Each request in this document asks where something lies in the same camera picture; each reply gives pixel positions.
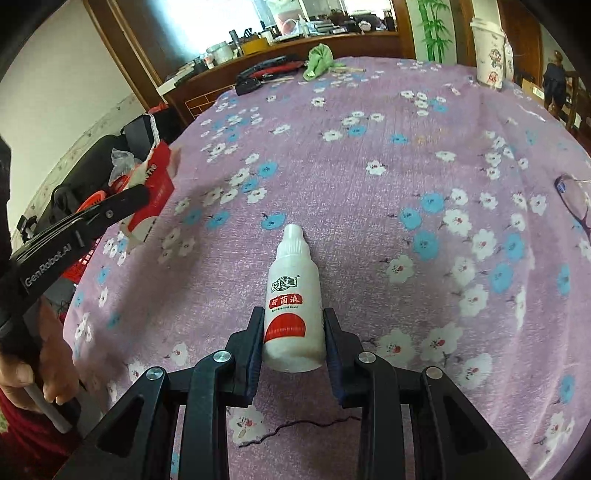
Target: bottle cap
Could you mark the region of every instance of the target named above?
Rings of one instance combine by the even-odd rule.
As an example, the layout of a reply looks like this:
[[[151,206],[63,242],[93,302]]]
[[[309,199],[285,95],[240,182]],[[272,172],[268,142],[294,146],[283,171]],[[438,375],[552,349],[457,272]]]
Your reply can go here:
[[[277,258],[288,255],[303,255],[310,258],[310,247],[304,240],[304,232],[299,225],[290,223],[283,230],[283,239],[277,246]]]

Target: red clothing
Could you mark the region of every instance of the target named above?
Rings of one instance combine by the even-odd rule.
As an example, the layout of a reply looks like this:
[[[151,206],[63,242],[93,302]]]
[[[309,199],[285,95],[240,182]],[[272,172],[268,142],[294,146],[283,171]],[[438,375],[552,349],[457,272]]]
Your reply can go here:
[[[0,408],[8,432],[0,435],[0,450],[31,480],[51,479],[80,444],[77,432],[59,433],[45,416],[16,408],[0,390]]]

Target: eyeglasses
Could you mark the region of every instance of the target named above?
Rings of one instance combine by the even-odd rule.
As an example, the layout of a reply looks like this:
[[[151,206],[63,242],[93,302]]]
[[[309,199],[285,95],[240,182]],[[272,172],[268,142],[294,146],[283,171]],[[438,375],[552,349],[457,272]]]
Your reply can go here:
[[[568,209],[575,220],[591,239],[591,226],[589,225],[589,207],[591,199],[586,191],[583,190],[583,183],[591,183],[591,180],[579,180],[565,173],[554,181],[554,187],[560,195],[564,206]]]

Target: glasses lens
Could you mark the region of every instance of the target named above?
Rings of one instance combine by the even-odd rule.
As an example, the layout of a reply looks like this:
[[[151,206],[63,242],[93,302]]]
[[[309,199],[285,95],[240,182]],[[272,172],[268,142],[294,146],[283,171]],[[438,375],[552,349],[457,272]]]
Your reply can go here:
[[[581,184],[572,179],[562,179],[558,184],[558,191],[570,211],[576,218],[582,220],[587,214],[587,199]]]

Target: white cup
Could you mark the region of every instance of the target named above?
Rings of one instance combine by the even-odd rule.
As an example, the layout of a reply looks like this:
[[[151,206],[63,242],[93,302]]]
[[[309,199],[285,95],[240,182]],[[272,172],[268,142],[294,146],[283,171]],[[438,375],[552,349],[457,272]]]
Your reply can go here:
[[[470,23],[476,47],[478,82],[500,90],[505,67],[505,32],[493,22],[473,18]]]

